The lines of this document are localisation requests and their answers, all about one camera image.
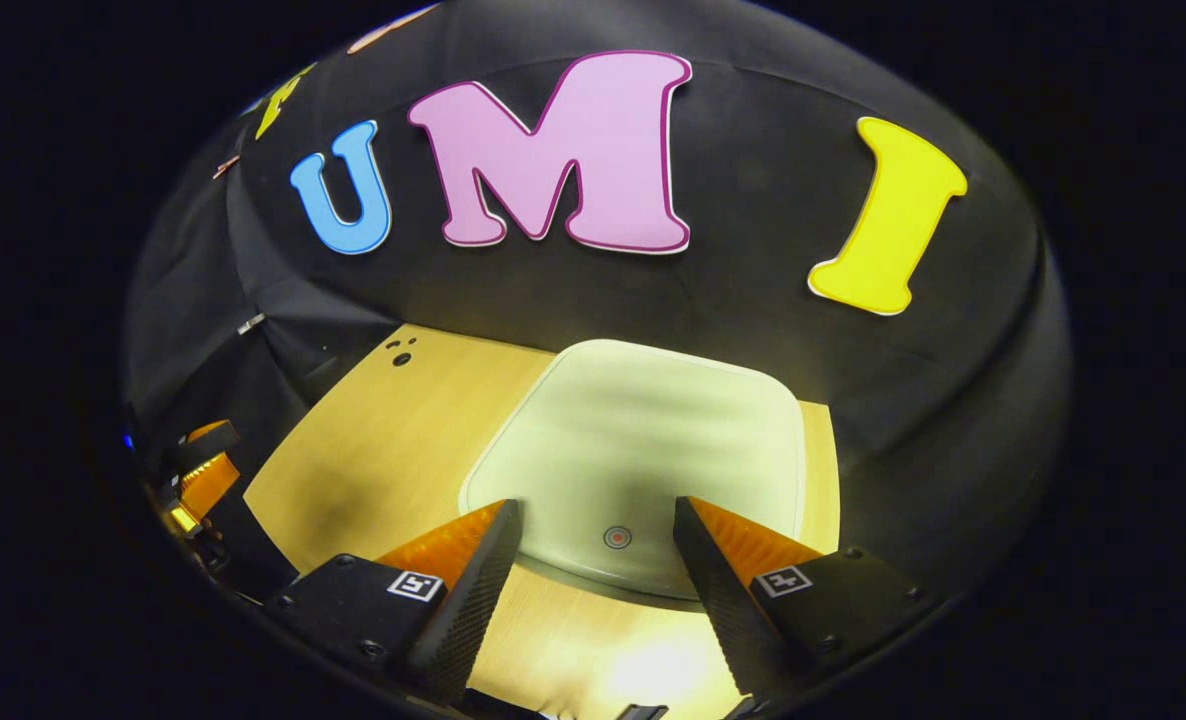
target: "foam letter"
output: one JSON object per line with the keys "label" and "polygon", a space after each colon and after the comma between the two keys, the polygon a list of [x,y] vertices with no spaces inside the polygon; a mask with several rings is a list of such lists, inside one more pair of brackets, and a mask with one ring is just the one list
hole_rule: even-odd
{"label": "foam letter", "polygon": [[669,110],[690,78],[688,60],[662,53],[589,55],[567,68],[534,132],[491,91],[468,82],[412,106],[442,177],[455,246],[505,237],[483,183],[528,237],[548,234],[557,196],[575,168],[580,205],[566,231],[606,250],[683,251],[690,228],[672,214]]}
{"label": "foam letter", "polygon": [[[296,72],[295,77],[292,77],[291,79],[286,81],[286,83],[283,83],[282,87],[273,91],[273,95],[269,95],[269,104],[267,106],[267,108],[264,108],[264,116],[260,119],[260,127],[255,128],[255,140],[259,140],[261,136],[263,136],[264,130],[269,129],[269,126],[273,125],[273,120],[276,120],[278,115],[282,114],[282,103],[286,102],[288,97],[291,97],[292,93],[295,91],[295,87],[300,85],[300,78],[304,77],[305,74],[307,74],[311,69],[313,69],[313,65],[310,65],[308,68],[300,70],[300,72]],[[259,108],[259,102],[256,102],[255,106],[250,106],[250,108],[247,109],[246,113],[250,113],[250,110],[254,110],[255,108]]]}
{"label": "foam letter", "polygon": [[404,26],[404,24],[410,23],[412,20],[414,20],[416,18],[420,18],[420,15],[422,15],[423,13],[428,13],[429,9],[433,9],[433,8],[436,8],[435,4],[434,5],[429,5],[428,8],[415,9],[414,13],[410,13],[409,15],[404,15],[404,17],[397,18],[396,20],[393,20],[393,23],[388,23],[385,26],[381,26],[381,27],[374,28],[374,31],[370,31],[365,36],[362,36],[362,37],[357,38],[357,42],[355,42],[352,45],[349,46],[349,53],[350,55],[357,53],[357,51],[359,51],[359,50],[364,49],[365,46],[372,44],[372,42],[378,40],[381,37],[388,36],[389,32],[393,32],[393,31],[395,31],[395,28],[400,28],[400,27]]}
{"label": "foam letter", "polygon": [[384,181],[370,149],[375,129],[375,120],[366,120],[340,133],[331,145],[331,151],[345,160],[357,200],[361,202],[361,217],[356,222],[343,222],[336,212],[327,184],[323,181],[323,167],[327,160],[321,152],[300,160],[291,171],[291,184],[300,191],[304,211],[308,214],[318,237],[329,249],[345,255],[377,249],[388,237],[388,228],[393,223],[388,192],[384,192]]}
{"label": "foam letter", "polygon": [[816,295],[898,316],[913,293],[908,279],[940,223],[950,197],[965,195],[967,178],[944,152],[912,132],[876,117],[855,128],[876,157],[859,221],[843,249],[806,275]]}

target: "red target sticker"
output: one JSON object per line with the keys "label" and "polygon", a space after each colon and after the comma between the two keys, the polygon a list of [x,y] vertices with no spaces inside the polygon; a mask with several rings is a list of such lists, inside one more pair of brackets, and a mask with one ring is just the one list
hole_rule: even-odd
{"label": "red target sticker", "polygon": [[606,542],[611,550],[624,550],[630,542],[633,542],[633,534],[629,531],[629,528],[613,525],[602,533],[602,542]]}

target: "light wood surface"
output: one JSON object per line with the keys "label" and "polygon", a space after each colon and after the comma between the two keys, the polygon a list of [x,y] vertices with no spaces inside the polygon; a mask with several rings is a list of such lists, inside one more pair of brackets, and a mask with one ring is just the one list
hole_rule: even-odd
{"label": "light wood surface", "polygon": [[[387,348],[393,342],[401,345]],[[393,364],[404,352],[409,363]],[[466,474],[551,359],[531,348],[404,325],[296,425],[246,502],[301,573],[340,552],[381,556],[459,515]],[[799,540],[835,552],[829,409],[799,406],[806,448]],[[468,684],[563,720],[611,720],[630,702],[708,719],[740,700],[702,612],[611,600],[519,565]]]}

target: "letter u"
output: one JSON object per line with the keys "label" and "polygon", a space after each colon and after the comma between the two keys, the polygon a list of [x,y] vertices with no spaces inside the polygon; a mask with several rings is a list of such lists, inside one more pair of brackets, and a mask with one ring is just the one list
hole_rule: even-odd
{"label": "letter u", "polygon": [[361,202],[361,217],[356,222],[343,222],[336,212],[327,184],[323,181],[323,167],[327,160],[321,152],[300,160],[291,171],[291,184],[300,192],[300,202],[314,232],[329,249],[345,255],[377,249],[393,224],[388,192],[384,192],[384,181],[370,147],[375,129],[375,120],[366,120],[340,133],[331,144],[333,154],[345,161],[357,200]]}

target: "letter m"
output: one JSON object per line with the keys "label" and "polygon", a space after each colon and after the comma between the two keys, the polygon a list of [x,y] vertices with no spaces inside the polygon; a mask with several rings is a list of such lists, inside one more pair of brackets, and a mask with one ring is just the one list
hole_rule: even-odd
{"label": "letter m", "polygon": [[407,119],[428,132],[455,246],[493,246],[505,237],[484,187],[527,237],[548,234],[566,177],[575,170],[579,209],[566,231],[606,250],[683,251],[690,228],[674,215],[669,109],[674,88],[690,78],[674,55],[589,55],[567,68],[528,129],[474,82],[446,87],[412,106]]}

